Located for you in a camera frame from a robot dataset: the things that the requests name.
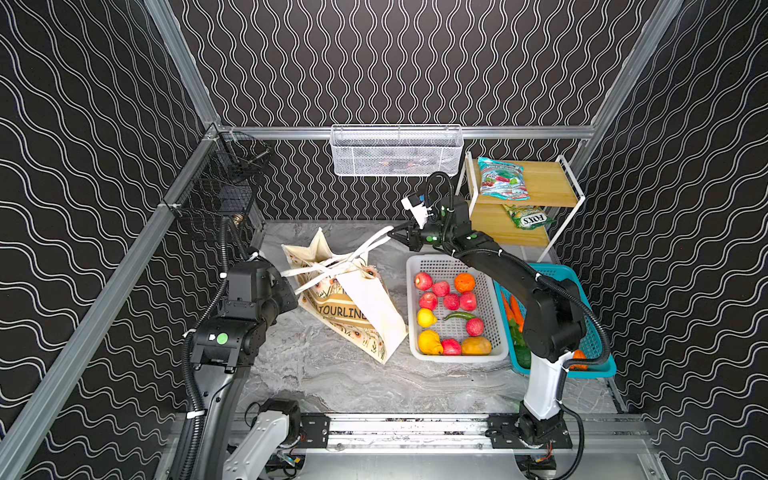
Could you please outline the cream canvas grocery bag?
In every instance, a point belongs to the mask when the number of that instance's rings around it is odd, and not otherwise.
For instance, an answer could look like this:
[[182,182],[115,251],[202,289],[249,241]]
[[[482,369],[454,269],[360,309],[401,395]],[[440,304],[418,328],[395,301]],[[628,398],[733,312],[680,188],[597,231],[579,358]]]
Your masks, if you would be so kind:
[[284,245],[289,268],[281,272],[297,282],[299,306],[380,364],[407,337],[378,269],[368,254],[386,244],[391,226],[380,229],[354,251],[335,254],[319,229],[307,246]]

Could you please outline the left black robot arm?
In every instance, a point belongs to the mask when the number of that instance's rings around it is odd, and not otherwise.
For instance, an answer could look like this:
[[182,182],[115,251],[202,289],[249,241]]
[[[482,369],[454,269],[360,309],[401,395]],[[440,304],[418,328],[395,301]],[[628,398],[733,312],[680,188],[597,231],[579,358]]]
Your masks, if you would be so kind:
[[298,306],[290,282],[255,255],[220,273],[207,309],[185,332],[182,376],[188,400],[171,479],[220,479],[237,401],[267,332]]

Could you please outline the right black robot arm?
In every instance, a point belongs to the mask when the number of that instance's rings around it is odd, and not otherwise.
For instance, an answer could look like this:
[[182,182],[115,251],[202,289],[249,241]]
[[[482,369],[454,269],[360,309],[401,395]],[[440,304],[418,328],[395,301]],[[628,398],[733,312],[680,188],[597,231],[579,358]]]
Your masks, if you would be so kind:
[[523,339],[531,351],[529,383],[516,430],[522,442],[548,444],[565,427],[562,396],[575,365],[609,360],[607,336],[573,281],[556,280],[472,227],[468,205],[449,196],[428,205],[418,195],[402,205],[409,219],[388,236],[418,252],[424,246],[463,262],[500,284],[525,308]]

